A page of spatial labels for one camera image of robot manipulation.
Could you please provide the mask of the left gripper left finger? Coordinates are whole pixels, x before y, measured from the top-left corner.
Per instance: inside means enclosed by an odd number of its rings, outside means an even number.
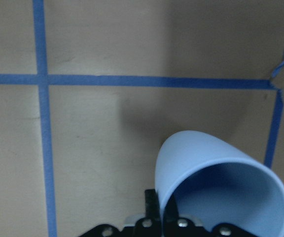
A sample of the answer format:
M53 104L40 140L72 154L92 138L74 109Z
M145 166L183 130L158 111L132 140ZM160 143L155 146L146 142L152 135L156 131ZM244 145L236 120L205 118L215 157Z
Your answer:
M161 217L159 201L154 189L144 191L145 215L140 218L134 227L135 237L160 237L161 236Z

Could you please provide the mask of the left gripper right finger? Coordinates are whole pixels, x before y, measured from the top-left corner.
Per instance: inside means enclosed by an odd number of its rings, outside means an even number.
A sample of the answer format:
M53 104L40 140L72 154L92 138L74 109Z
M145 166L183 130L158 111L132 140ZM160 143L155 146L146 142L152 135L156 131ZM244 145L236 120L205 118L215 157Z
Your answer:
M165 237L205 237L202 222L188 214L180 214L174 195L169 198L163 215L163 234Z

